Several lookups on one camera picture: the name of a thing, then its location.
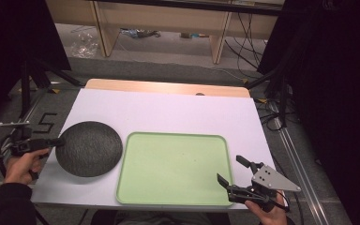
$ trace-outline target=black curtain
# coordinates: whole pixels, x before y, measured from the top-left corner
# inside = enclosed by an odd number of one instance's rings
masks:
[[[324,11],[289,83],[323,168],[352,223],[360,224],[360,1],[337,3],[338,10]],[[283,36],[273,32],[269,44]],[[267,69],[280,60],[282,51],[273,49],[264,53]]]
[[[46,2],[0,0],[0,104],[30,57],[70,70]],[[33,67],[33,72],[44,75],[40,67]]]

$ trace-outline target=human hand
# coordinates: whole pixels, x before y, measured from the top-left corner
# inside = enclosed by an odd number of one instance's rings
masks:
[[[277,194],[277,203],[284,205],[283,196]],[[287,225],[285,210],[274,207],[270,212],[264,212],[255,202],[245,201],[247,208],[256,215],[263,225]]]
[[[7,161],[7,174],[4,183],[28,185],[32,181],[30,171],[38,173],[42,168],[39,156],[49,153],[49,148],[25,153],[22,157],[11,157]]]

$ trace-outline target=round plate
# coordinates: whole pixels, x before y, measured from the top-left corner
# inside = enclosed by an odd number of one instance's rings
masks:
[[[116,131],[99,122],[81,122],[60,136],[65,141],[56,147],[56,157],[67,172],[93,177],[112,170],[122,156],[122,141]]]

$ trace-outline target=aluminum frame rail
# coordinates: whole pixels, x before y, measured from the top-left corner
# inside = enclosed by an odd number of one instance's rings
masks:
[[[276,103],[272,103],[272,102],[269,103],[269,107],[274,112],[278,112],[278,107],[277,107]],[[277,128],[281,128],[281,122],[280,122],[279,118],[275,119],[275,123],[276,123]],[[288,132],[288,129],[286,129],[285,127],[281,128],[279,131],[279,135],[285,146],[286,152],[288,153],[288,157],[291,161],[294,172],[297,176],[297,179],[300,182],[300,188],[302,189],[302,191],[306,197],[306,201],[311,210],[312,216],[314,216],[316,224],[322,224],[322,225],[329,224],[326,214],[323,211],[323,206],[320,203],[320,200],[318,199],[318,196],[315,193],[315,190],[314,190],[311,182],[308,179],[308,175],[303,166],[303,163],[297,154],[296,148],[293,145],[293,142],[292,142],[291,136]]]

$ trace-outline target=black sleeve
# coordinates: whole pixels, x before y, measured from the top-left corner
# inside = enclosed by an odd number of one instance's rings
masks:
[[[32,190],[17,183],[0,187],[0,224],[37,224],[36,209],[31,203]]]

